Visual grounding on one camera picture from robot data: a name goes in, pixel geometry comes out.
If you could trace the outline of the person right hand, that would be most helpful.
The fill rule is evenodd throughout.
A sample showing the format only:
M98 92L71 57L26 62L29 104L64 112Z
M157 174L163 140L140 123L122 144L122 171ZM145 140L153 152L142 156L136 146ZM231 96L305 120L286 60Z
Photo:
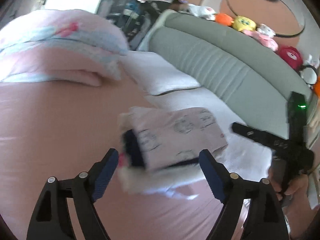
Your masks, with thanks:
M285 191L282 189L281 184L276 181L276 177L271 167L268 169L268 179L271 182L274 191L276 192L278 200L283 200L285 197L290 197L293 202L294 200L307 198L309 178L305 174L292 179Z

